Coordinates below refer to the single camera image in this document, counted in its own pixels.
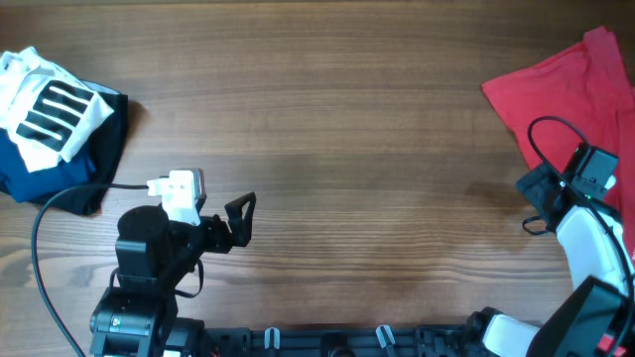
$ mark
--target garment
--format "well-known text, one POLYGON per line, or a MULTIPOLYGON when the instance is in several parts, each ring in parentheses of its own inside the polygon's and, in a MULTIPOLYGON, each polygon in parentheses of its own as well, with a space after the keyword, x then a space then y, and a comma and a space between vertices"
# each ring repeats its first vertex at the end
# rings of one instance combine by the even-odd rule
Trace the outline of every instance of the garment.
MULTIPOLYGON (((483 84, 483 92, 503 122, 516 135, 530 168, 540 164, 527 138, 532 120, 545 115, 571 121, 589 143, 619 157, 617 185, 604 201, 620 211, 624 243, 635 248, 635 97, 612 33, 598 28, 583 41, 529 68, 483 84)), ((536 144, 563 170, 579 138, 559 123, 544 122, 534 130, 536 144)))
POLYGON ((18 147, 9 140, 7 132, 0 129, 0 180, 16 202, 86 183, 95 171, 88 151, 89 145, 86 143, 70 163, 61 162, 54 168, 29 173, 18 147))
MULTIPOLYGON (((82 148, 82 150, 87 151, 94 166, 94 172, 89 175, 89 181, 111 183, 117 172, 128 132, 128 96, 117 94, 115 91, 98 84, 87 83, 87 85, 98 90, 100 96, 114 110, 103 124, 90 135, 85 148, 82 148)), ((3 183, 0 183, 0 191, 9 193, 7 185, 3 183)), ((44 194, 29 199, 29 201, 44 204, 55 193, 44 194)), ((78 215, 89 215, 99 209, 105 193, 106 189, 69 192, 58 198, 53 207, 78 215)))
POLYGON ((70 162, 110 114, 101 96, 34 48, 0 59, 0 127, 30 173, 70 162))

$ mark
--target wood grain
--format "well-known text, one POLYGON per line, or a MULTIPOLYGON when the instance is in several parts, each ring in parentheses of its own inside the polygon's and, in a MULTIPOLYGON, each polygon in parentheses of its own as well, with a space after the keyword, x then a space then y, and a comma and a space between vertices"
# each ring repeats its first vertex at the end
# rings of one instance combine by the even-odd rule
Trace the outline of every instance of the wood grain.
MULTIPOLYGON (((204 256, 183 316, 413 325, 492 305, 541 322, 571 292, 567 262, 555 237, 520 227, 527 168, 479 85, 599 25, 633 73, 633 4, 495 3, 6 7, 0 49, 35 46, 130 95, 117 182, 202 168, 208 215, 257 192, 252 243, 204 256)), ((44 279, 86 351, 117 219, 156 202, 113 190, 91 219, 43 222, 44 279)), ((37 209, 0 196, 0 356, 71 353, 33 280, 37 209)))

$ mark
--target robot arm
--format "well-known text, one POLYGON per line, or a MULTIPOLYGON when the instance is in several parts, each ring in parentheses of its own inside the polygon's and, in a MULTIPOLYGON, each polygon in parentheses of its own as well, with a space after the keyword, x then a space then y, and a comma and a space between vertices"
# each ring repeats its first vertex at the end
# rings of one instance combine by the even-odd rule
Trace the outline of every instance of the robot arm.
MULTIPOLYGON (((527 196, 547 223, 547 231, 557 234, 571 271, 574 292, 541 328, 518 321, 503 313, 478 312, 487 320, 478 334, 483 346, 501 357, 592 356, 605 353, 611 328, 619 325, 627 296, 626 280, 619 254, 629 256, 622 241, 619 214, 601 202, 615 184, 612 172, 617 158, 582 145, 576 150, 564 176, 581 190, 598 211, 619 242, 616 247, 591 211, 576 202, 563 182, 540 166, 521 178, 517 187, 527 196)), ((622 355, 623 348, 616 355, 622 355)))

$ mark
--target white clip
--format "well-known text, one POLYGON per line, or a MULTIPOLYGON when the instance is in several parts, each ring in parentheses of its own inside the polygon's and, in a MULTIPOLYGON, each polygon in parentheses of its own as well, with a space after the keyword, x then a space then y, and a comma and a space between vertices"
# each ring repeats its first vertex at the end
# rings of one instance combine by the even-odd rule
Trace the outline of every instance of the white clip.
POLYGON ((148 194, 160 196, 170 220, 198 226, 196 201, 205 196, 202 170, 172 170, 167 178, 148 181, 148 194))

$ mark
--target red cloth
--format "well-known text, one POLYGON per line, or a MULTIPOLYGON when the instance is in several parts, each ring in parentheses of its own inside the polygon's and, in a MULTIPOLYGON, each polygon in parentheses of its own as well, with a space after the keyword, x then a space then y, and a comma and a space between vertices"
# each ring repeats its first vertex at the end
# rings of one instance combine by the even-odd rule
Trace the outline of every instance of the red cloth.
MULTIPOLYGON (((617 185, 604 201, 619 209, 624 243, 635 250, 635 95, 613 33, 603 27, 543 62, 483 84, 483 92, 516 135, 530 168, 540 164, 527 139, 529 123, 555 115, 575 124, 598 146, 619 157, 617 185)), ((565 168, 579 139, 560 123, 543 122, 534 139, 547 158, 565 168)))

